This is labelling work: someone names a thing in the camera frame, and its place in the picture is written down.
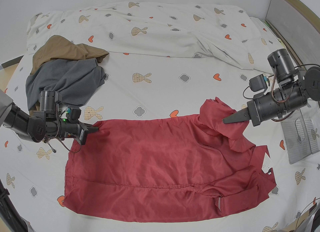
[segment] orange heart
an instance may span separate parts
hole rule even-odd
[[[63,200],[64,200],[64,196],[60,196],[60,197],[57,198],[58,203],[59,203],[62,207],[64,207]]]
[[[217,74],[214,75],[213,78],[214,78],[215,80],[221,81],[221,78],[219,78],[219,76],[220,76],[220,74],[217,73]]]
[[[284,143],[284,141],[281,140],[281,142],[280,142],[280,147],[281,147],[283,150],[286,150],[286,149],[285,149],[285,146],[283,145],[283,143]]]
[[[176,118],[176,117],[178,117],[178,116],[177,116],[178,113],[179,113],[178,110],[174,110],[174,111],[172,111],[172,112],[170,113],[170,117],[171,117],[171,118]]]
[[[88,38],[88,41],[92,43],[94,41],[94,36],[92,35],[90,38]]]

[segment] gray fabric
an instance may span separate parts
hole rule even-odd
[[[36,104],[43,90],[60,92],[65,104],[83,106],[97,87],[104,84],[104,78],[105,72],[96,58],[46,62],[26,79],[28,110]]]

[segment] headboard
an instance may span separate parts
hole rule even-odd
[[[298,65],[320,65],[320,18],[304,3],[300,0],[271,0],[266,22]]]

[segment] red shirt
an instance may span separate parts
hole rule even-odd
[[[267,146],[242,135],[248,122],[223,124],[234,112],[216,98],[200,114],[97,122],[69,153],[63,204],[126,222],[193,222],[256,207],[276,182],[261,170]]]

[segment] brown garment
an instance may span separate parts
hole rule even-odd
[[[34,74],[43,63],[50,60],[65,59],[75,61],[96,58],[98,63],[100,63],[108,54],[109,52],[104,49],[86,44],[75,45],[62,36],[53,35],[34,54],[30,74]]]

